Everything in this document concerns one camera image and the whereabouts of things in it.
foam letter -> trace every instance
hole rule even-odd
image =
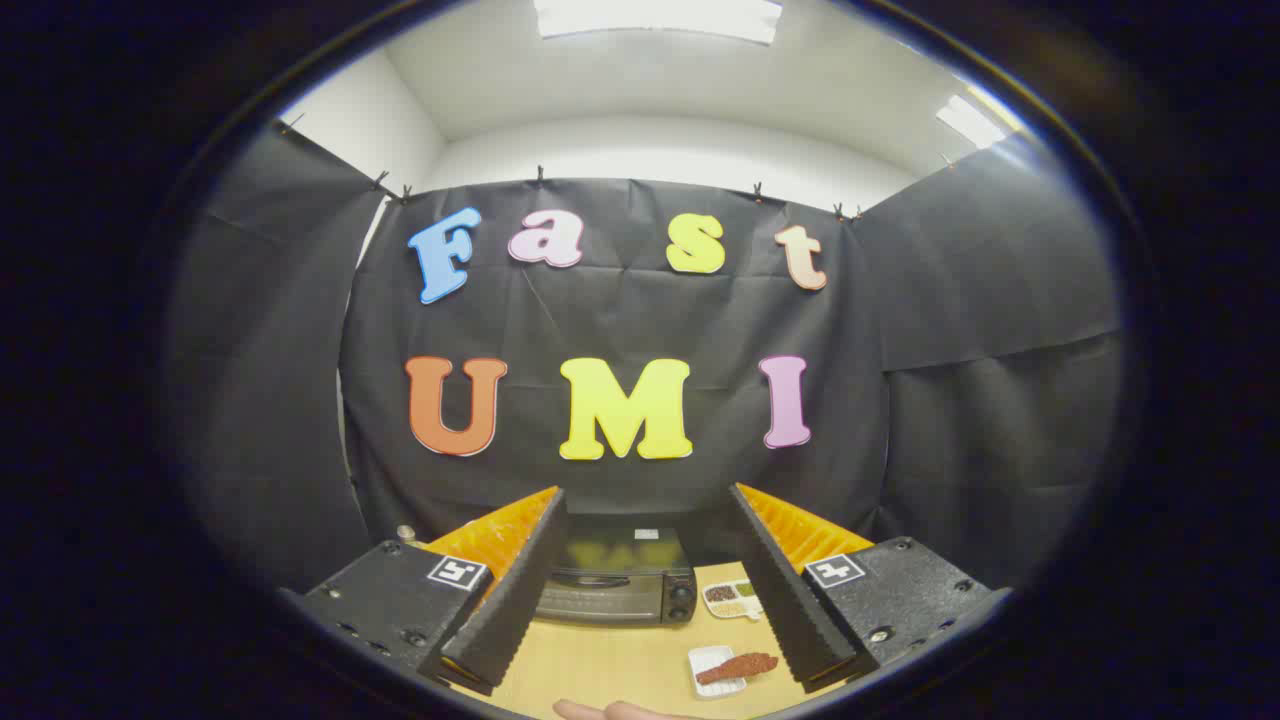
[[[539,225],[550,223],[552,227]],[[568,210],[539,210],[524,219],[529,229],[517,232],[507,243],[507,252],[516,260],[568,268],[582,259],[577,241],[582,237],[582,218]]]
[[[471,378],[471,424],[451,430],[440,419],[444,378],[453,363],[444,357],[413,357],[404,364],[408,373],[408,425],[417,442],[442,455],[475,455],[489,447],[498,429],[498,378],[507,364],[493,357],[476,357],[462,364]]]
[[[471,236],[463,228],[479,224],[480,211],[466,208],[408,238],[408,246],[417,250],[417,264],[422,266],[422,305],[435,302],[467,282],[467,272],[454,268],[449,258],[462,263],[471,260]],[[451,229],[453,237],[445,242],[444,236]]]
[[[724,265],[724,246],[718,238],[724,228],[712,215],[685,213],[667,225],[675,245],[667,246],[667,261],[681,273],[714,273]]]
[[[570,382],[568,441],[561,445],[566,460],[599,460],[604,446],[595,439],[600,423],[613,455],[626,457],[644,423],[644,439],[636,446],[640,457],[685,457],[694,443],[685,437],[684,387],[689,364],[682,360],[653,360],[627,397],[608,363],[573,357],[561,365]]]
[[[760,360],[760,372],[769,378],[769,432],[764,445],[771,450],[809,442],[800,406],[800,373],[805,361],[795,355],[774,355]]]
[[[805,290],[822,290],[827,284],[827,273],[813,269],[813,255],[822,252],[822,245],[809,237],[800,225],[790,228],[773,236],[773,242],[787,249],[787,272],[797,286]]]

oven handle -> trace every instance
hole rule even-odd
[[[622,585],[631,584],[631,578],[580,578],[561,573],[552,573],[552,579],[576,588],[621,588]]]

blue letter f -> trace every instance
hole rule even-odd
[[[467,282],[467,272],[454,268],[449,258],[462,263],[471,260],[471,236],[463,228],[479,224],[480,211],[467,208],[408,238],[408,246],[417,250],[417,263],[422,266],[422,305],[435,302]],[[451,229],[453,236],[445,241],[444,236]]]

orange letter u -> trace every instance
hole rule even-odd
[[[444,378],[453,372],[453,363],[444,357],[413,357],[404,364],[408,373],[408,424],[413,436],[431,452],[442,455],[475,455],[489,447],[498,429],[498,378],[507,374],[507,364],[495,357],[476,357],[462,364],[471,378],[471,424],[465,430],[444,427],[440,400]]]

oven door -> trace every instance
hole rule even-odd
[[[536,615],[598,625],[657,625],[662,621],[662,575],[552,573]]]

